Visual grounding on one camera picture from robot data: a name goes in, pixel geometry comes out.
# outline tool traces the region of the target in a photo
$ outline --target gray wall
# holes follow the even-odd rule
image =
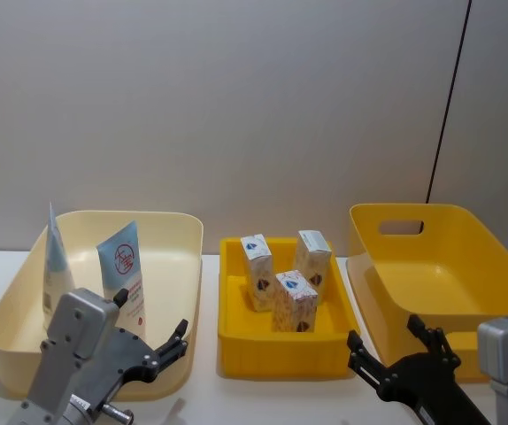
[[[0,0],[0,248],[63,213],[223,236],[425,200],[466,0]]]
[[[473,2],[431,201],[470,209],[508,248],[508,1]]]

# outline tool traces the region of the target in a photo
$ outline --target blue label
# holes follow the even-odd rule
[[[99,244],[96,249],[101,260],[103,286],[107,289],[119,290],[141,270],[135,221]]]

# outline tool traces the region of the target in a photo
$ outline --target cream plastic bin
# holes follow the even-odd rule
[[[146,336],[152,348],[163,344],[181,319],[189,326],[187,355],[158,379],[146,384],[131,382],[118,399],[163,397],[188,378],[196,331],[203,224],[175,212],[79,211],[58,217],[65,251],[76,287],[103,294],[96,246],[128,222],[136,220],[140,242],[142,281],[146,308]],[[0,380],[16,397],[27,394],[40,362],[43,330],[42,278],[46,230],[35,241],[26,261],[0,301]]]

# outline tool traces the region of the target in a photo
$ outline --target black bracket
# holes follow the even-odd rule
[[[407,328],[427,348],[390,367],[372,357],[358,333],[349,333],[349,367],[370,384],[382,401],[409,406],[425,425],[490,425],[455,381],[460,359],[441,328],[426,328],[412,314]]]
[[[182,320],[167,342],[156,350],[138,336],[123,328],[115,328],[106,345],[82,371],[73,394],[89,404],[93,421],[126,383],[152,383],[158,375],[183,357],[188,343],[182,338],[188,322]]]

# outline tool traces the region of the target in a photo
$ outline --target yellow plastic bin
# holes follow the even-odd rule
[[[384,224],[417,224],[415,235]],[[455,205],[377,204],[350,209],[350,284],[381,361],[425,348],[406,328],[417,313],[443,328],[462,359],[457,378],[482,381],[476,329],[508,314],[508,251],[466,209]]]
[[[266,238],[275,273],[291,270],[295,238]],[[315,332],[272,332],[272,313],[255,312],[246,291],[239,238],[220,243],[219,360],[226,377],[335,379],[349,372],[347,335],[358,330],[346,288],[331,256],[327,290],[317,309]]]

